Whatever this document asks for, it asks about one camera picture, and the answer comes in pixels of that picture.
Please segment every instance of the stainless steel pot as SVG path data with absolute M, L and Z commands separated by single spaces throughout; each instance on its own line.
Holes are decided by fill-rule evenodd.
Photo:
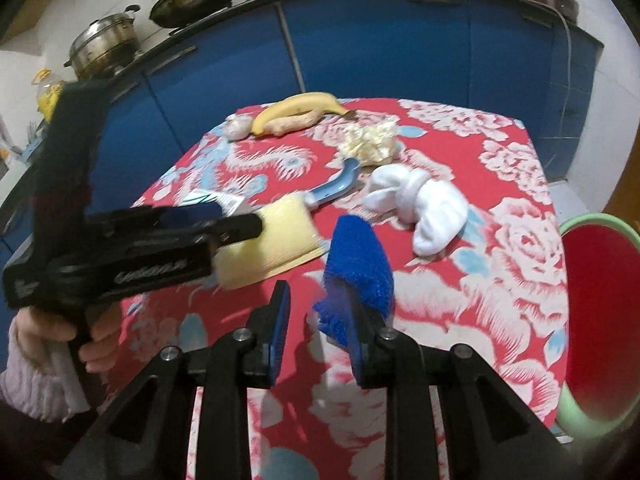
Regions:
M 124 12 L 95 20 L 71 44 L 69 61 L 78 79 L 109 78 L 117 69 L 135 59 L 140 42 L 133 29 L 133 16 L 140 6 L 131 5 Z

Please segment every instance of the banana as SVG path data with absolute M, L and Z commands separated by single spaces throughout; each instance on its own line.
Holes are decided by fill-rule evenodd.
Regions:
M 325 92 L 307 92 L 305 94 L 287 97 L 283 101 L 274 103 L 270 107 L 261 111 L 254 119 L 254 123 L 251 127 L 251 133 L 256 136 L 260 136 L 264 133 L 264 125 L 269 121 L 282 117 L 306 114 L 307 112 L 316 109 L 338 115 L 344 115 L 349 112 L 349 110 L 342 106 L 338 102 L 338 99 L 331 94 L 327 94 Z

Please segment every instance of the blue bristles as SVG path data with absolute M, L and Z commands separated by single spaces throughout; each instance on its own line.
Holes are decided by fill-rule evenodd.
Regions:
M 332 278 L 351 285 L 363 306 L 374 308 L 385 317 L 391 314 L 394 276 L 391 266 L 371 226 L 358 216 L 338 218 L 326 261 L 323 281 Z M 314 305 L 319 329 L 343 346 L 347 345 L 340 309 L 332 308 L 329 298 Z

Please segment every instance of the blue cabinet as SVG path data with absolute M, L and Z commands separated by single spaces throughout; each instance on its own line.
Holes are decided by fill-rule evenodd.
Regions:
M 182 155 L 144 79 L 123 82 L 102 131 L 87 212 L 130 207 Z
M 571 27 L 571 87 L 583 92 L 591 92 L 593 75 L 599 46 L 596 41 L 581 30 Z M 554 53 L 551 63 L 550 81 L 567 86 L 567 51 L 568 39 L 566 31 L 559 20 L 554 20 Z
M 273 6 L 183 41 L 146 76 L 184 150 L 238 108 L 300 93 Z
M 519 119 L 544 132 L 553 24 L 543 11 L 508 0 L 470 2 L 469 107 Z
M 12 252 L 18 250 L 33 230 L 33 210 L 31 208 L 30 197 L 26 197 L 24 202 L 15 210 L 11 219 L 4 228 L 4 243 Z
M 0 268 L 4 269 L 11 254 L 8 247 L 0 240 Z M 0 371 L 6 367 L 7 351 L 9 348 L 9 326 L 14 316 L 15 310 L 9 310 L 6 306 L 4 288 L 0 286 Z
M 465 0 L 286 0 L 307 91 L 466 106 Z

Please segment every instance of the hand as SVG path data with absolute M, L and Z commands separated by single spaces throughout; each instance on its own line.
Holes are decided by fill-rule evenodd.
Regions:
M 68 342 L 76 337 L 76 327 L 59 314 L 27 306 L 15 316 L 18 345 L 22 354 L 43 373 L 54 375 L 46 341 Z M 92 341 L 78 352 L 89 373 L 106 372 L 116 362 L 118 339 L 122 327 L 120 304 L 112 304 L 91 327 Z

